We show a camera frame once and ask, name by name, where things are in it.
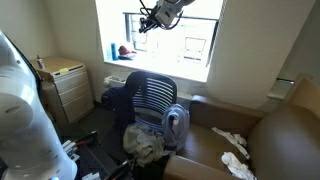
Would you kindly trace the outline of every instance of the wall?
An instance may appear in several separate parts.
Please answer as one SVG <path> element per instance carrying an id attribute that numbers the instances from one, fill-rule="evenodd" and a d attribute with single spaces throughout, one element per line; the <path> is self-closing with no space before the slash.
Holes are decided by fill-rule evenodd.
<path id="1" fill-rule="evenodd" d="M 0 0 L 0 29 L 30 60 L 57 53 L 42 0 Z"/>
<path id="2" fill-rule="evenodd" d="M 315 3 L 281 72 L 280 78 L 294 80 L 308 73 L 320 83 L 320 1 Z"/>
<path id="3" fill-rule="evenodd" d="M 95 99 L 99 100 L 104 77 L 126 77 L 133 70 L 103 63 L 95 1 L 45 2 L 60 55 L 86 63 Z M 252 108 L 265 106 L 266 95 L 313 3 L 314 0 L 228 0 L 208 82 L 174 79 L 179 91 Z"/>

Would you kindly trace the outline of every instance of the white filing cabinet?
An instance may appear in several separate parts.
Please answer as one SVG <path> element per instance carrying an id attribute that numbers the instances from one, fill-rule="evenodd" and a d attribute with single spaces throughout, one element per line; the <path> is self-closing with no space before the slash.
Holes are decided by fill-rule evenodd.
<path id="1" fill-rule="evenodd" d="M 44 58 L 44 70 L 39 69 L 35 60 L 31 63 L 45 81 L 55 84 L 58 97 L 47 99 L 51 99 L 49 106 L 54 106 L 51 113 L 60 127 L 77 122 L 93 110 L 87 70 L 83 63 L 58 57 Z"/>

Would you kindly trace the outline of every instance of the chair armrest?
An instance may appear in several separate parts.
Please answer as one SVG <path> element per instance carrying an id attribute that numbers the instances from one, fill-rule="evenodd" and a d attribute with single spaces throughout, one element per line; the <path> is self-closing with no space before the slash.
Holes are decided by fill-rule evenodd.
<path id="1" fill-rule="evenodd" d="M 164 171 L 164 180 L 238 179 L 231 174 L 199 164 L 181 156 L 172 156 Z"/>
<path id="2" fill-rule="evenodd" d="M 247 137 L 256 123 L 267 114 L 203 96 L 193 96 L 189 111 L 191 123 L 206 128 L 217 127 L 223 131 L 239 133 L 243 137 Z"/>

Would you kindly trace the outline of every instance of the window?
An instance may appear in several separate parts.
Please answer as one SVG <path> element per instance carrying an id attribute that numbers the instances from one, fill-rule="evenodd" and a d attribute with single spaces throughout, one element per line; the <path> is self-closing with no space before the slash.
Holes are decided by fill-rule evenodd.
<path id="1" fill-rule="evenodd" d="M 139 33 L 139 19 L 143 15 L 124 13 L 127 41 L 134 50 L 149 57 L 162 57 L 172 61 L 191 61 L 207 66 L 210 62 L 217 19 L 182 17 L 180 23 L 170 31 L 160 28 L 147 34 Z"/>
<path id="2" fill-rule="evenodd" d="M 157 0 L 143 2 L 152 8 Z M 206 82 L 223 0 L 194 1 L 184 8 L 174 29 L 146 34 L 138 32 L 139 0 L 96 0 L 96 5 L 105 62 Z M 133 60 L 113 61 L 111 43 L 137 55 Z"/>

